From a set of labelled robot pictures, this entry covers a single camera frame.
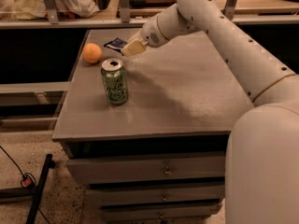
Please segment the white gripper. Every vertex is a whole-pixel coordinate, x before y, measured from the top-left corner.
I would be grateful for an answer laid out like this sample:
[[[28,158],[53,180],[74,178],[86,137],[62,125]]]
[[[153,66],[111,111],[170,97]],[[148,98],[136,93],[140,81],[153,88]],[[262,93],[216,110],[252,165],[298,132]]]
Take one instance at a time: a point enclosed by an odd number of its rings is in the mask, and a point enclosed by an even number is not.
[[[164,15],[153,16],[143,25],[140,33],[136,33],[127,40],[121,53],[130,57],[144,52],[147,45],[152,48],[165,45],[169,42],[169,28],[169,22]]]

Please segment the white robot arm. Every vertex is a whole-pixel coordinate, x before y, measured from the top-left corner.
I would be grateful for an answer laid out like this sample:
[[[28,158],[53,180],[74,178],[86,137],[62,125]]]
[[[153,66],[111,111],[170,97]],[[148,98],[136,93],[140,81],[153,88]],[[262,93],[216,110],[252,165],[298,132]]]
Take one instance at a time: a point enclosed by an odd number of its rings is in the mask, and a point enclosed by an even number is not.
[[[208,38],[253,102],[231,130],[226,224],[299,224],[299,76],[234,25],[213,0],[177,0],[147,21],[122,54],[158,48],[194,29]]]

